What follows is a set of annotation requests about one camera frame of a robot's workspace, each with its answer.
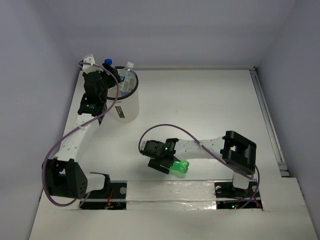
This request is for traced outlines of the clear bottle white cap green label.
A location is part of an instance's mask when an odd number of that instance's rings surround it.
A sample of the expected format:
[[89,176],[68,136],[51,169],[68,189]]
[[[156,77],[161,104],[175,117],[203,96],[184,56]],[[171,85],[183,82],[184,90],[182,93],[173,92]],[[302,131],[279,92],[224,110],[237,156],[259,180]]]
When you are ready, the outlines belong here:
[[119,89],[122,96],[129,94],[136,85],[136,75],[133,68],[134,63],[127,62],[126,67],[118,70],[120,77]]

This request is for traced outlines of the green plastic bottle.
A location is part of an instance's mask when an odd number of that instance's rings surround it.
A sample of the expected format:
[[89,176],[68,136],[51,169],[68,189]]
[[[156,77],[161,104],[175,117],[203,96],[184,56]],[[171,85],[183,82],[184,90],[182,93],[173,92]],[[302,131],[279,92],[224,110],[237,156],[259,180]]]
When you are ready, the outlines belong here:
[[188,161],[174,161],[172,166],[169,168],[171,171],[185,175],[189,170],[190,163]]

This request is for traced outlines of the small clear bottle blue cap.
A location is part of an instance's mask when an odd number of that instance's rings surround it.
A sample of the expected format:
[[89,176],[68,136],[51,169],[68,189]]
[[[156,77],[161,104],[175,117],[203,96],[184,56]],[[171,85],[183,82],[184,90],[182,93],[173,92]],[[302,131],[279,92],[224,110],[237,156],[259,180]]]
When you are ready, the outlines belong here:
[[106,64],[108,64],[108,65],[112,65],[113,64],[113,61],[112,61],[112,59],[110,59],[110,58],[106,58],[105,60],[104,60],[104,63],[106,63]]

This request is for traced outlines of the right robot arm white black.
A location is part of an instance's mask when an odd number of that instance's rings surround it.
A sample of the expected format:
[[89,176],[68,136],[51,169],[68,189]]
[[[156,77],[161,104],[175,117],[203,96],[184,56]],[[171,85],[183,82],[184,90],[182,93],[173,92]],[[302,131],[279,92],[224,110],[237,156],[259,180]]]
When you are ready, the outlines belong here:
[[232,130],[214,139],[141,141],[139,152],[150,158],[150,168],[167,175],[170,171],[186,174],[189,160],[217,160],[233,171],[230,190],[235,196],[242,196],[248,191],[249,182],[256,172],[256,143]]

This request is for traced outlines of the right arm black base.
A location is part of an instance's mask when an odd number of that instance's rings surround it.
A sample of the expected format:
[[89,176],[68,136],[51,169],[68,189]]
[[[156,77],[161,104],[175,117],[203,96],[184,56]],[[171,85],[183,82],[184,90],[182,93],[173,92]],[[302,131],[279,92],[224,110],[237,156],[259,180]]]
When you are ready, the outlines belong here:
[[218,210],[262,209],[263,204],[259,191],[256,192],[257,182],[250,181],[247,189],[236,188],[231,181],[214,183],[214,195]]

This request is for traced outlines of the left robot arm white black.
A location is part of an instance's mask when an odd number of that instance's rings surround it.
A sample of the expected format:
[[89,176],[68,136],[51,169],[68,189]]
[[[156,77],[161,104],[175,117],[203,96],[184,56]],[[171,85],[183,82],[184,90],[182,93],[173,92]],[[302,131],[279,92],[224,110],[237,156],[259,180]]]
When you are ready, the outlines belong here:
[[108,90],[118,87],[120,77],[109,62],[101,66],[81,61],[84,79],[84,94],[73,129],[52,148],[60,147],[42,164],[42,185],[46,196],[82,199],[88,192],[88,179],[81,169],[78,158],[92,134],[101,125],[104,116],[111,110],[107,106]]

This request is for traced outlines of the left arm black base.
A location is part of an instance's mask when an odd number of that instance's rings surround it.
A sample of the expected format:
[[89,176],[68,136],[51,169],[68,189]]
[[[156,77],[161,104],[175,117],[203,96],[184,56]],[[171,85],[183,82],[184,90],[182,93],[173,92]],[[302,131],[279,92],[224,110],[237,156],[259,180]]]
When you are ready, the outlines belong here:
[[101,189],[90,191],[79,203],[82,210],[126,210],[127,209],[127,182],[111,181],[108,174],[92,172],[91,174],[103,176]]

